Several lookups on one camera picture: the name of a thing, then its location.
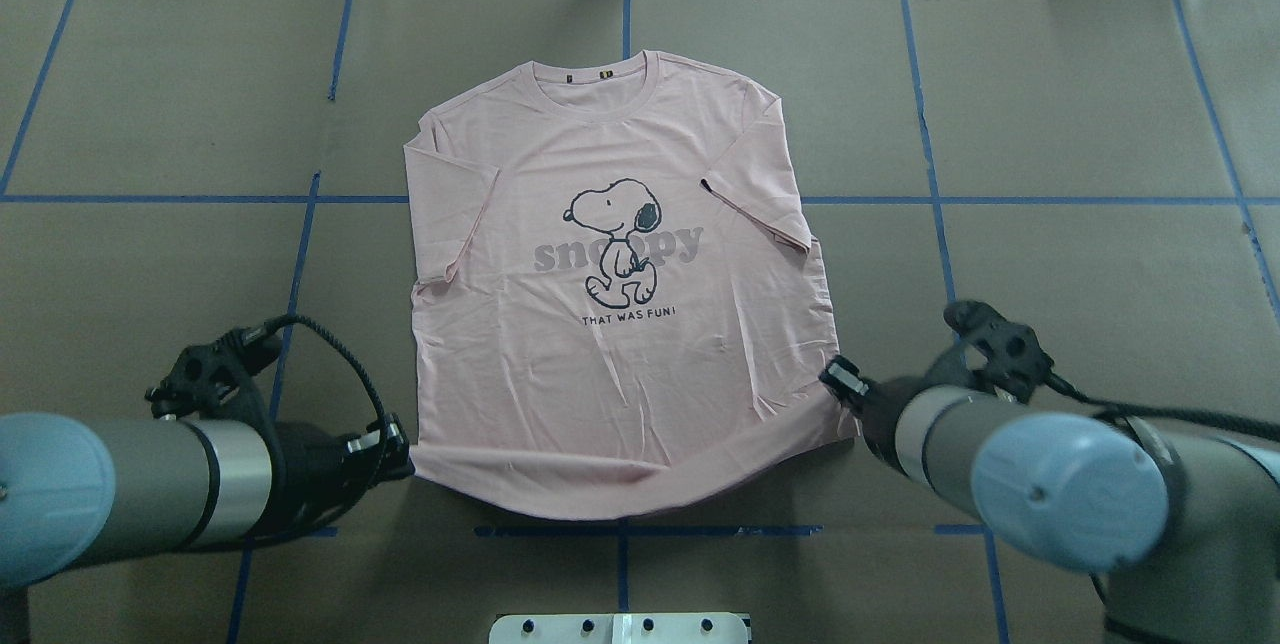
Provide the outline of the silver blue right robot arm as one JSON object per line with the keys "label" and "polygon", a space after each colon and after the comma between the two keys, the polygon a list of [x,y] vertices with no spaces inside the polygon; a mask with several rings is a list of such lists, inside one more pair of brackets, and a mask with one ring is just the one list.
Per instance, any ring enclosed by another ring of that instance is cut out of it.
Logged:
{"label": "silver blue right robot arm", "polygon": [[1277,451],[965,385],[820,382],[884,466],[1012,549],[1094,579],[1106,643],[1277,640]]}

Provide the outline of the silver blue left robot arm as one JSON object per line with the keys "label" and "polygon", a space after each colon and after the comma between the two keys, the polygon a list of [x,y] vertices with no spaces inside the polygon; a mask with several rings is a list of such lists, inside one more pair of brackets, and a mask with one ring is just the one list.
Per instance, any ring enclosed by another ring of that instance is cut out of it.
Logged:
{"label": "silver blue left robot arm", "polygon": [[3,590],[123,559],[293,542],[413,471],[398,420],[388,443],[376,425],[273,433],[276,443],[234,420],[4,416]]}

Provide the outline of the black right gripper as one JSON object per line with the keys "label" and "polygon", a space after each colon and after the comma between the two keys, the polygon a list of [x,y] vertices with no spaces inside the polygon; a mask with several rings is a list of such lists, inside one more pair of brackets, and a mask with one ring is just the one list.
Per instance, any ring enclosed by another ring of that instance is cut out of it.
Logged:
{"label": "black right gripper", "polygon": [[961,399],[960,385],[924,378],[865,380],[844,356],[832,357],[818,380],[838,403],[860,403],[858,420],[868,451],[892,470],[925,470],[925,444],[936,423]]}

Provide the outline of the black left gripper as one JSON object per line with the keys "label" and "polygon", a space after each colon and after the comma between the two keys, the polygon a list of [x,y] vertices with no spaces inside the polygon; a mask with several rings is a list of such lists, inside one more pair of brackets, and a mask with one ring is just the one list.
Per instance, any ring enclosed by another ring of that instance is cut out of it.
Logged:
{"label": "black left gripper", "polygon": [[335,437],[308,423],[280,423],[270,495],[270,529],[300,530],[356,502],[365,492],[401,479],[407,447],[397,414],[362,434]]}

